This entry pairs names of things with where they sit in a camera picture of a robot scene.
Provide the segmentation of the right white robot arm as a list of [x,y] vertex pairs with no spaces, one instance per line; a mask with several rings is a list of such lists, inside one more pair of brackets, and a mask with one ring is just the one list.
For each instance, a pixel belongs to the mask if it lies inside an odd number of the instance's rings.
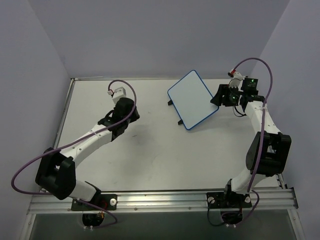
[[228,182],[222,193],[223,203],[230,207],[259,182],[284,171],[292,144],[292,138],[274,123],[266,98],[259,95],[257,85],[256,78],[234,78],[228,84],[220,84],[210,101],[218,107],[241,106],[255,134],[245,157],[244,170]]

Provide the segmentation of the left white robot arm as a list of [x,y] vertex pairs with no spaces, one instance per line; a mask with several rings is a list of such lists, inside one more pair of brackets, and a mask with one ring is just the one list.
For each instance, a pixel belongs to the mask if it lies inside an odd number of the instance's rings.
[[76,168],[100,147],[122,135],[129,124],[139,118],[135,102],[121,97],[113,110],[76,144],[59,150],[48,148],[41,158],[35,182],[59,200],[80,199],[88,209],[97,209],[101,203],[101,190],[87,181],[77,180]]

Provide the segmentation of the blue framed whiteboard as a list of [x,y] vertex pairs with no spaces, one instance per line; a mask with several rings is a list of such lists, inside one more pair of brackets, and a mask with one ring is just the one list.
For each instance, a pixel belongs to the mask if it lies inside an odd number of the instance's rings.
[[168,90],[179,120],[190,131],[219,110],[210,103],[214,97],[196,70],[189,71]]

